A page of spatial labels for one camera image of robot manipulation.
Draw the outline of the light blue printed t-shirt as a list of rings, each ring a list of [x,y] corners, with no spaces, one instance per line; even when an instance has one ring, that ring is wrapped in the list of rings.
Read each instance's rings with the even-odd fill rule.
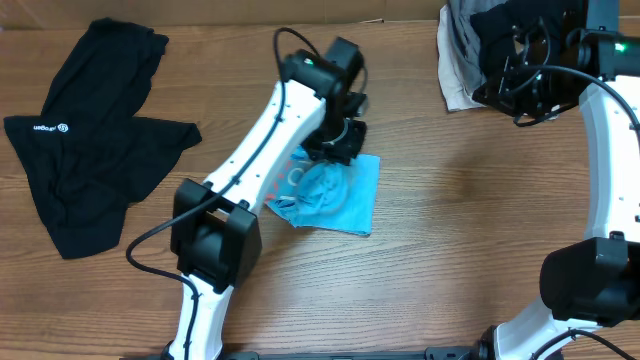
[[[358,236],[372,232],[381,159],[360,154],[350,164],[313,161],[297,148],[271,186],[266,205],[292,226]]]

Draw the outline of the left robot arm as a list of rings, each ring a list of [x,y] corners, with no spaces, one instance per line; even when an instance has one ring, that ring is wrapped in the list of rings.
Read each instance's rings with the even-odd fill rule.
[[[258,215],[269,188],[297,148],[343,165],[361,150],[367,97],[351,86],[364,68],[359,47],[341,37],[316,55],[304,49],[280,65],[268,106],[230,157],[203,183],[185,180],[174,197],[170,249],[183,302],[164,359],[216,359],[233,290],[262,250]]]

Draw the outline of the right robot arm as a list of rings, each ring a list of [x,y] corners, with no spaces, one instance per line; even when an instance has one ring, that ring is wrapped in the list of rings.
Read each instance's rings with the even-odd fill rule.
[[[537,299],[463,357],[558,359],[639,317],[639,41],[621,33],[614,1],[508,1],[471,24],[486,77],[477,102],[520,128],[581,112],[590,202],[583,239],[545,258]]]

